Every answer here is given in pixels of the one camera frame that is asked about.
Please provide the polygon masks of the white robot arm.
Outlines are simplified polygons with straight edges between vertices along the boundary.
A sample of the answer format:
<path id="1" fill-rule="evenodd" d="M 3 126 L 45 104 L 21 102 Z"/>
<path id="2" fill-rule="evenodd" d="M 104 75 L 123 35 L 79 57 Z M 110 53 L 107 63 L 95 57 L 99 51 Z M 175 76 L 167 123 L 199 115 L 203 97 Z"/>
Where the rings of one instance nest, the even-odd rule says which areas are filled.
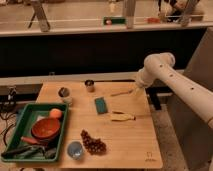
<path id="1" fill-rule="evenodd" d="M 213 92 L 175 71 L 174 64 L 172 53 L 148 55 L 136 73 L 136 85 L 148 88 L 156 79 L 161 80 L 213 129 Z"/>

